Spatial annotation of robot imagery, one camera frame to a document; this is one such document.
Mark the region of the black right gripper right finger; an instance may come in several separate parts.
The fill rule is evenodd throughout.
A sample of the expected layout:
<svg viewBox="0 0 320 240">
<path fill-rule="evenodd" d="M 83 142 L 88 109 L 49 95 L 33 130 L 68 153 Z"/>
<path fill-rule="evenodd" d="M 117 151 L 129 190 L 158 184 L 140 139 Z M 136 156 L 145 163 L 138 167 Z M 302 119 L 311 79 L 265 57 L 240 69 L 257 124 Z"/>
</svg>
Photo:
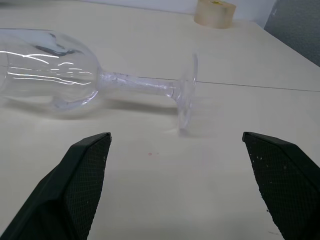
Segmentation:
<svg viewBox="0 0 320 240">
<path fill-rule="evenodd" d="M 285 240 L 320 238 L 320 168 L 297 145 L 244 132 L 254 177 Z"/>
</svg>

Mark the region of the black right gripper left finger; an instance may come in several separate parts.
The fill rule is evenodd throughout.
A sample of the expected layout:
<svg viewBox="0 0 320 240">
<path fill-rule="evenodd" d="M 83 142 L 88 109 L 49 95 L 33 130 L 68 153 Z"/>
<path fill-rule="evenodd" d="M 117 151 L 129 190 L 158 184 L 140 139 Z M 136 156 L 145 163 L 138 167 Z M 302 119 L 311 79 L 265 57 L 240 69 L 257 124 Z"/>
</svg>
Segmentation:
<svg viewBox="0 0 320 240">
<path fill-rule="evenodd" d="M 101 198 L 109 132 L 73 144 L 34 188 L 2 240 L 86 240 Z"/>
</svg>

